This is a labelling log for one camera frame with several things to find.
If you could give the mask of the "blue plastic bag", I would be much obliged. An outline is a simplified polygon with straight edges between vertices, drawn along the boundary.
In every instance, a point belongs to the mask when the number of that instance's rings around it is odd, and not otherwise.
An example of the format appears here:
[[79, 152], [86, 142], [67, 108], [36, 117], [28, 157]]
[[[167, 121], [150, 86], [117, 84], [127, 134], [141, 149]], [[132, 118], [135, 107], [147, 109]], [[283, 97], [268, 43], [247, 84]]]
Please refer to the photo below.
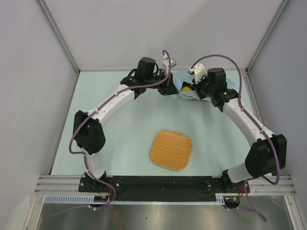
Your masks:
[[179, 97], [211, 102], [215, 107], [238, 97], [238, 92], [229, 88], [223, 68], [183, 70], [174, 77], [174, 85]]

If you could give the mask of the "woven bamboo tray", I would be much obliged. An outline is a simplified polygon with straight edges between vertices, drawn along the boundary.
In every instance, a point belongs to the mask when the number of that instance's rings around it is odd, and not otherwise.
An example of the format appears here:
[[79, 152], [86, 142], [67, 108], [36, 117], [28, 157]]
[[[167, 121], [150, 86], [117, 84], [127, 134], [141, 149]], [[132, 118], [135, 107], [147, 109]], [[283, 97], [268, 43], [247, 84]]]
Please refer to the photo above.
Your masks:
[[150, 159], [158, 166], [181, 171], [187, 167], [192, 149], [193, 144], [188, 136], [163, 130], [154, 138], [150, 149]]

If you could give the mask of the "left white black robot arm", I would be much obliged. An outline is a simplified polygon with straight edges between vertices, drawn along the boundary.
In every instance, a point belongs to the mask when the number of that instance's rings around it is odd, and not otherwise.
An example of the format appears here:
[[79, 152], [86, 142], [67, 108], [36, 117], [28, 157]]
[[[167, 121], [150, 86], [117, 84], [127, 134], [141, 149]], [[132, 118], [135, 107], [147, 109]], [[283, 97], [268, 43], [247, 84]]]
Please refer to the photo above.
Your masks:
[[76, 141], [84, 155], [86, 174], [91, 178], [89, 186], [95, 191], [102, 191], [106, 186], [101, 149], [106, 143], [104, 126], [120, 109], [137, 99], [147, 89], [157, 89], [163, 95], [178, 94], [173, 83], [171, 68], [176, 65], [172, 58], [164, 57], [162, 68], [156, 61], [143, 57], [137, 68], [120, 81], [120, 85], [101, 104], [88, 112], [78, 111], [74, 116], [72, 140]]

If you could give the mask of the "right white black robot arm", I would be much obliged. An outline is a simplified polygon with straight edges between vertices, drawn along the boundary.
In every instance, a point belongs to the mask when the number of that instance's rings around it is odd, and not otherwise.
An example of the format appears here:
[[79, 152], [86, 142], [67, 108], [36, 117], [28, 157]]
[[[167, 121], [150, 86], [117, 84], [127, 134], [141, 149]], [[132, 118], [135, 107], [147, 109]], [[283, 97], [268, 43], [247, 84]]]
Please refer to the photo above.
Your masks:
[[280, 180], [281, 169], [285, 167], [287, 140], [266, 128], [243, 104], [240, 94], [229, 89], [223, 68], [206, 69], [202, 64], [189, 69], [193, 75], [192, 85], [199, 98], [209, 97], [214, 107], [228, 116], [239, 128], [250, 150], [243, 163], [223, 171], [221, 186], [226, 192], [233, 192], [240, 182], [259, 177], [265, 178], [275, 172], [275, 181]]

